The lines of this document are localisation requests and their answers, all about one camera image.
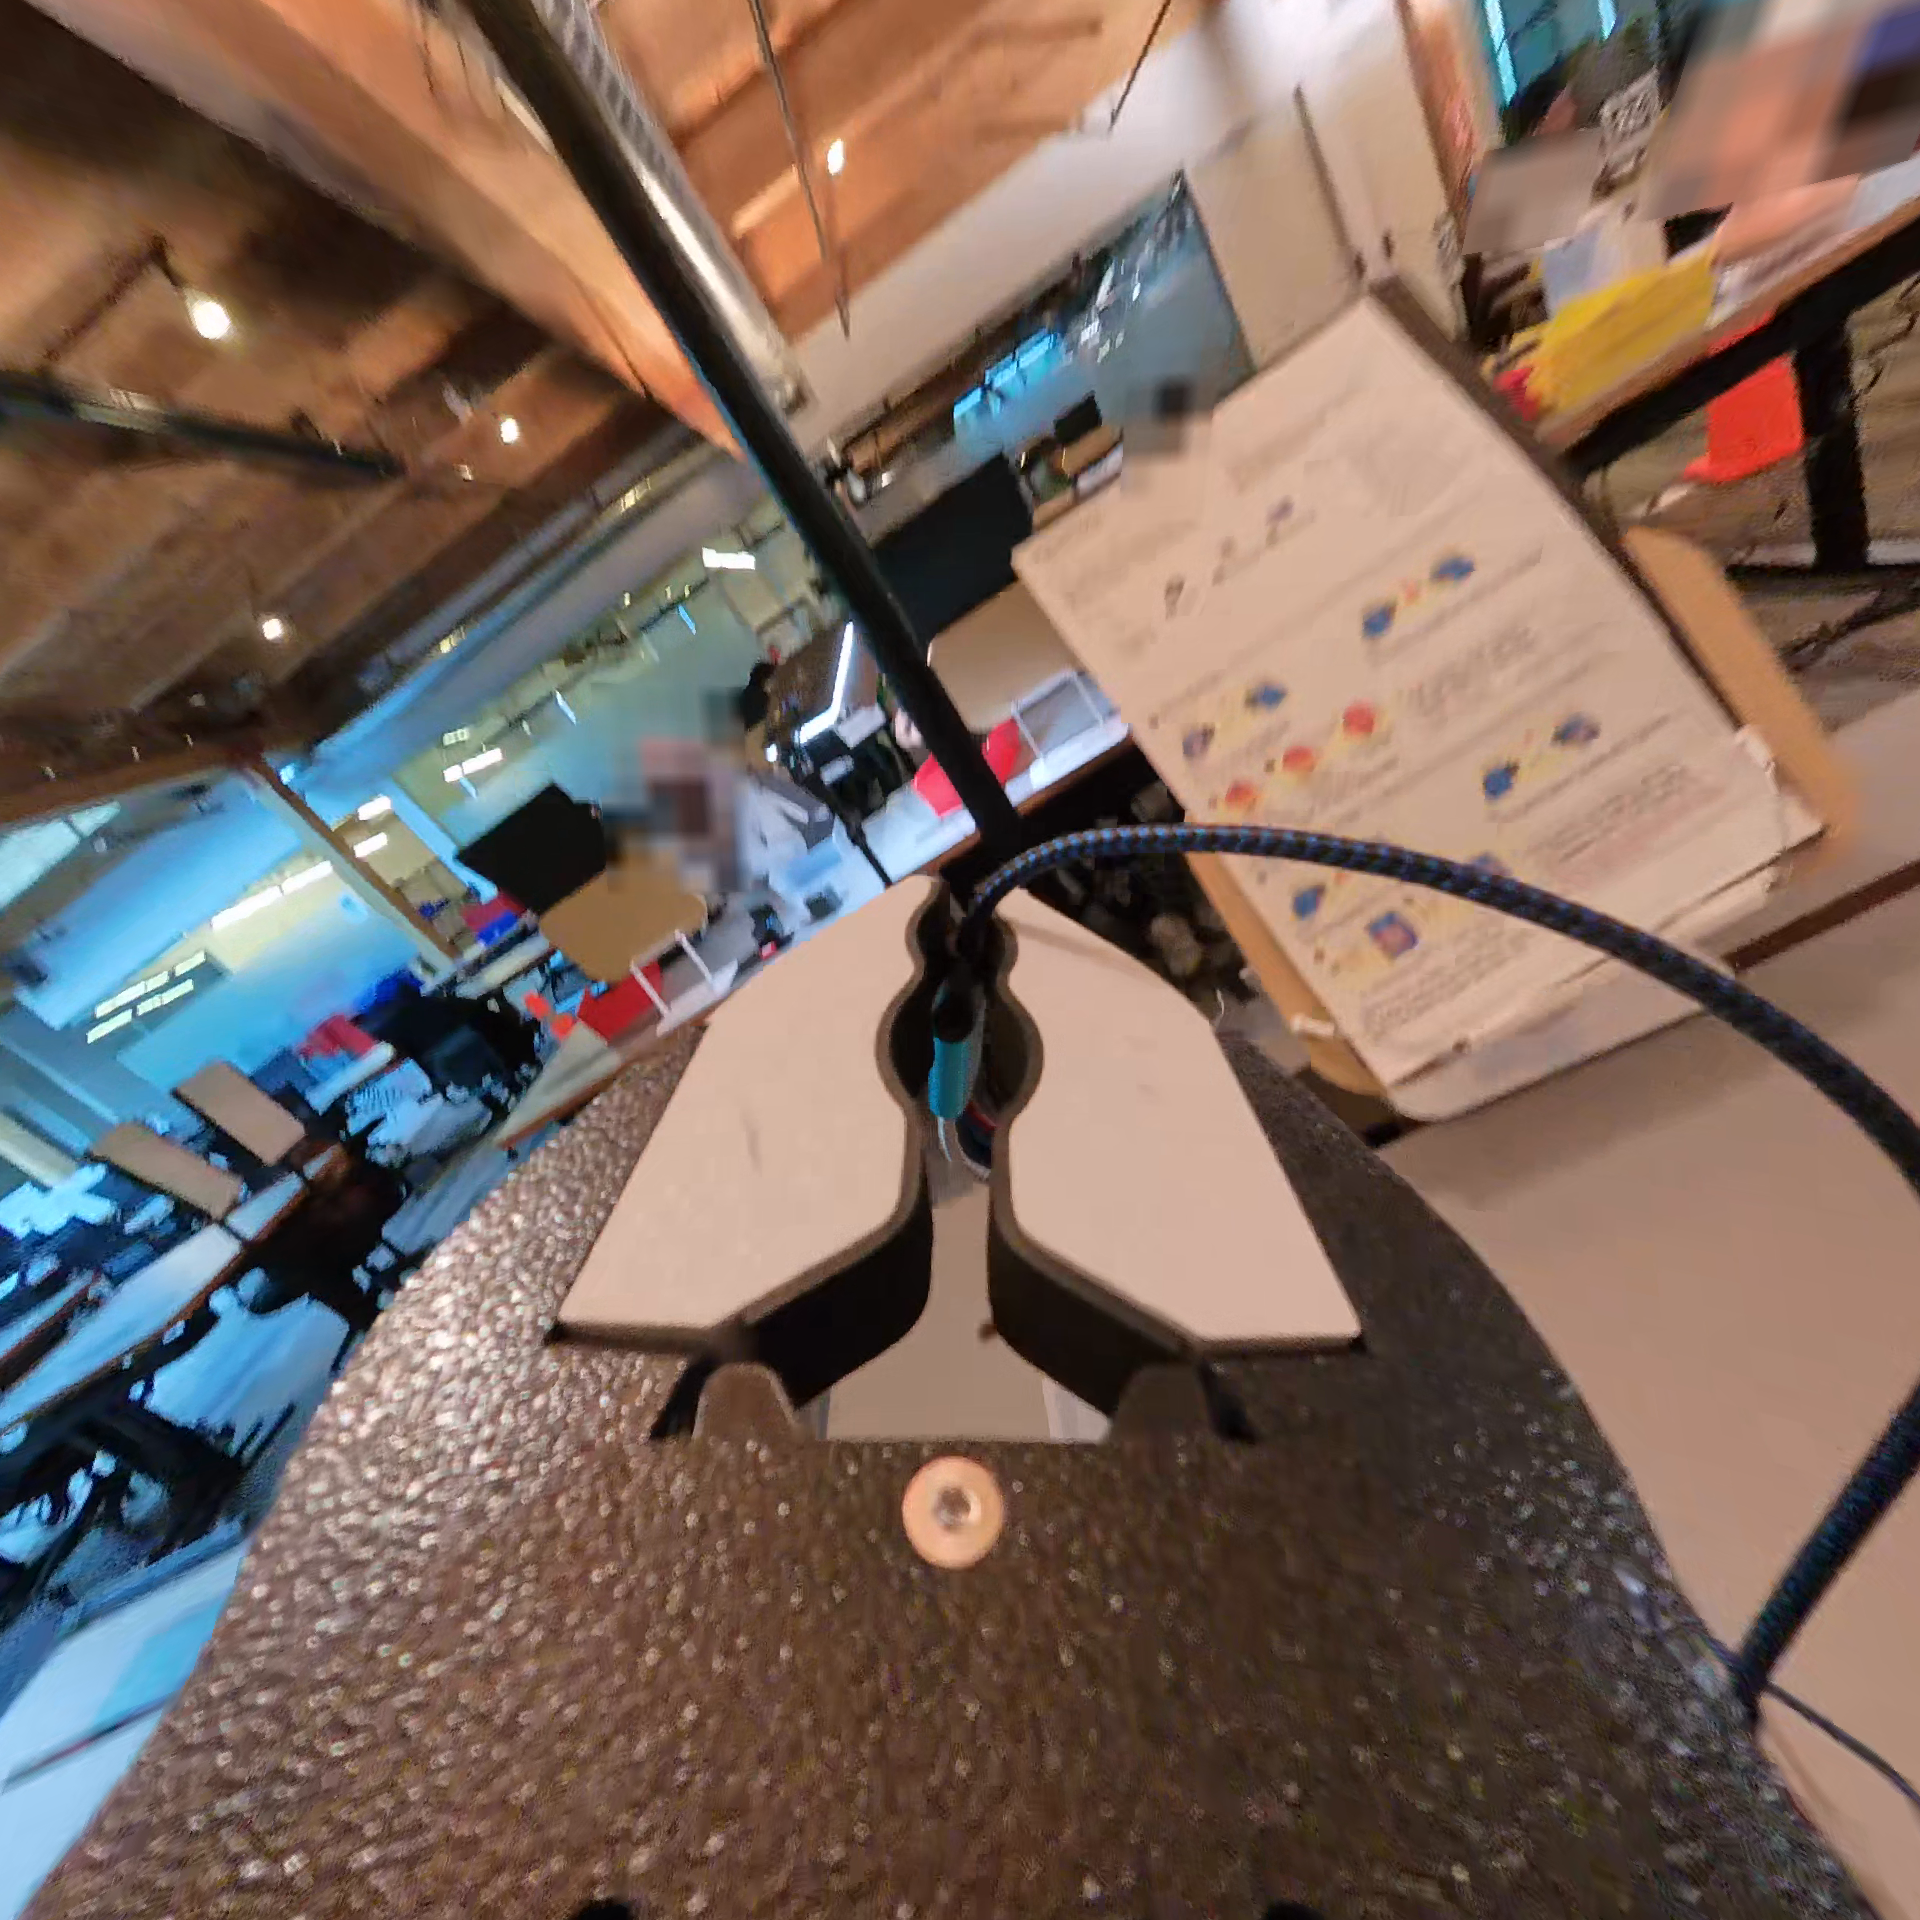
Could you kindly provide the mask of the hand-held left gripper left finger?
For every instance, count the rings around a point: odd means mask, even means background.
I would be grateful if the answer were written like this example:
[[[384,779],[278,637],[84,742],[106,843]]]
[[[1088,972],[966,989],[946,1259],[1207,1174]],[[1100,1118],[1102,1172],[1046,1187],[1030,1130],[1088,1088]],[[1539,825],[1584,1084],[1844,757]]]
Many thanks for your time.
[[[703,1025],[555,1339],[731,1363],[807,1405],[918,1324],[932,1203],[895,1021],[923,1025],[944,888],[900,880]]]

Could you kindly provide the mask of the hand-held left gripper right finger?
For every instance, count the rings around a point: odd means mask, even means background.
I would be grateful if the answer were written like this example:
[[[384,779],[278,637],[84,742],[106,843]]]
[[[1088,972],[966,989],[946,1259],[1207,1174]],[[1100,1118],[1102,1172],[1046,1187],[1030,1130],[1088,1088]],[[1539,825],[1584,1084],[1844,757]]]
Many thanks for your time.
[[[1034,897],[994,934],[1000,1339],[1106,1418],[1159,1370],[1354,1353],[1357,1308],[1214,1026]]]

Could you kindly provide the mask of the black monitor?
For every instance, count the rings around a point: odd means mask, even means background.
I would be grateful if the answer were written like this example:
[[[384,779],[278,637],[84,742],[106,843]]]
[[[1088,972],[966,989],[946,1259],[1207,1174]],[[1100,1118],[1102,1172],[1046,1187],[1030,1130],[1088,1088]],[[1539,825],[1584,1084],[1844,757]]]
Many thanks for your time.
[[[575,897],[612,853],[596,804],[547,784],[515,811],[456,849],[459,861],[524,912],[542,916]]]

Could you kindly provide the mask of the printed instruction poster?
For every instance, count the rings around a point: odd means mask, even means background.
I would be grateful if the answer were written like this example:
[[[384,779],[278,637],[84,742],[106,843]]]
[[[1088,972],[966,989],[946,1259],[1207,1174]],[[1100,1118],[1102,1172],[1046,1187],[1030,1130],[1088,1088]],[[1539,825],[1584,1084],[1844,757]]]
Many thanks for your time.
[[[1194,824],[1682,923],[1810,841],[1559,461],[1402,290],[1362,296],[1014,576]]]

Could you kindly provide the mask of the black pole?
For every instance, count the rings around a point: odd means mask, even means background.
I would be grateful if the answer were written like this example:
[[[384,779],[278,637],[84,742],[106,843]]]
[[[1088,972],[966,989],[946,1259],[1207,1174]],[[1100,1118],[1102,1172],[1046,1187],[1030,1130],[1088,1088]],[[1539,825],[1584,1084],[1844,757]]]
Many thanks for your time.
[[[733,444],[749,454],[808,556],[840,593],[882,677],[970,811],[982,853],[1019,854],[1023,825],[1016,806],[934,677],[864,534],[814,472],[744,354],[702,277],[690,225],[642,169],[637,98],[629,82],[614,77],[611,49],[589,9],[478,3],[467,12],[674,336]]]

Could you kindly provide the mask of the yellow storage bin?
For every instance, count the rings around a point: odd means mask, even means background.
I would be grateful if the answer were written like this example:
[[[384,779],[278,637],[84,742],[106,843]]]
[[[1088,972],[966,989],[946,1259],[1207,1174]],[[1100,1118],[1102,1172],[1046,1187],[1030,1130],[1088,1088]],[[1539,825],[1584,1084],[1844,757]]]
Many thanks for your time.
[[[1717,278],[1712,251],[1695,250],[1574,298],[1528,333],[1522,372],[1536,413],[1572,412],[1706,329]]]

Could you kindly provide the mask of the wooden table black legs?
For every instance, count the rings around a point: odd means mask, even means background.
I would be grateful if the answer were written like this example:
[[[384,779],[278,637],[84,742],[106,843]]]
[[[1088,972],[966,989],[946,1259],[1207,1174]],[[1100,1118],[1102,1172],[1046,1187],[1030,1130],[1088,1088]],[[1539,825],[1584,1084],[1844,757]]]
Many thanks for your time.
[[[1743,593],[1890,593],[1910,610],[1915,541],[1869,530],[1852,323],[1915,283],[1915,269],[1917,197],[1908,194],[1874,222],[1852,222],[1822,251],[1791,256],[1754,282],[1741,301],[1714,308],[1703,326],[1629,363],[1594,397],[1543,412],[1536,432],[1584,478],[1784,358],[1805,432],[1807,539],[1763,545],[1724,571]]]

